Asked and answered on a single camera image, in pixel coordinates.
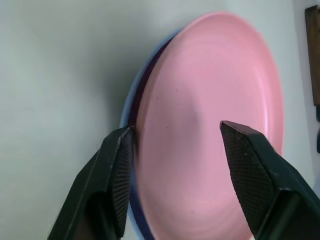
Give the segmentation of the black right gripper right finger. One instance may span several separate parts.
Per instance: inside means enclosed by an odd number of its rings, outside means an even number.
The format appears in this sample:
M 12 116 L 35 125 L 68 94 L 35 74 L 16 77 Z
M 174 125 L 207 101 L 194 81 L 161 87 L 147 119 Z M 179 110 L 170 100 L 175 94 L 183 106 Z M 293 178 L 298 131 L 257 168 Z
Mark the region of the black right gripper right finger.
M 221 121 L 230 177 L 255 240 L 320 240 L 320 198 L 259 131 Z

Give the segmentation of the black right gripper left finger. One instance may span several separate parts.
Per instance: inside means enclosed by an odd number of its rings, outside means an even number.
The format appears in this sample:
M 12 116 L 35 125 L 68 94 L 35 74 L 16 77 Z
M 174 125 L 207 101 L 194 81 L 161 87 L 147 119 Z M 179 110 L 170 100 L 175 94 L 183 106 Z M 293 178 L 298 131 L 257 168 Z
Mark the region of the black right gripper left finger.
M 132 126 L 112 131 L 77 174 L 47 240 L 121 240 L 134 160 Z

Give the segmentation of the pink plastic plate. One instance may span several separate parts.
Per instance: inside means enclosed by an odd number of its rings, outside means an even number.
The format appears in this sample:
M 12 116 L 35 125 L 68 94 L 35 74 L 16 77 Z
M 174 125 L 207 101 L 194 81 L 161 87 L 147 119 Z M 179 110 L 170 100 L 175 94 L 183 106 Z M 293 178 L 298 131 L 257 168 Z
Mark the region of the pink plastic plate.
M 261 35 L 230 13 L 178 33 L 156 62 L 137 120 L 136 185 L 155 240 L 250 240 L 230 177 L 221 121 L 284 142 L 284 98 Z

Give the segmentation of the light blue plastic plate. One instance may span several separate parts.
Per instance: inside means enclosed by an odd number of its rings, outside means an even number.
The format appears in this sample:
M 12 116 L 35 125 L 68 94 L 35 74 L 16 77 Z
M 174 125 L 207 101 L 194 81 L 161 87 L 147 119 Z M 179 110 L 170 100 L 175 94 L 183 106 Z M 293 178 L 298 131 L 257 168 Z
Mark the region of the light blue plastic plate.
M 134 126 L 136 124 L 141 99 L 150 74 L 165 48 L 168 46 L 170 41 L 179 32 L 181 32 L 181 30 L 182 29 L 179 28 L 164 38 L 164 40 L 162 40 L 156 46 L 136 74 L 122 109 L 119 124 L 121 128 L 126 126 Z M 131 187 L 127 215 L 139 240 L 155 240 L 141 206 L 141 201 L 137 190 L 137 178 L 134 166 L 131 167 Z

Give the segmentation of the brown wooden peg rack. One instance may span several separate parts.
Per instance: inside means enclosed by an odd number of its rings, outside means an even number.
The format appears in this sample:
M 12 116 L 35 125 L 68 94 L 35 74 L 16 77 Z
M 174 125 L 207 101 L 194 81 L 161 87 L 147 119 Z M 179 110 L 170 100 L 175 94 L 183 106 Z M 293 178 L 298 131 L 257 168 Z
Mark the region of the brown wooden peg rack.
M 320 106 L 320 5 L 304 10 L 313 104 Z

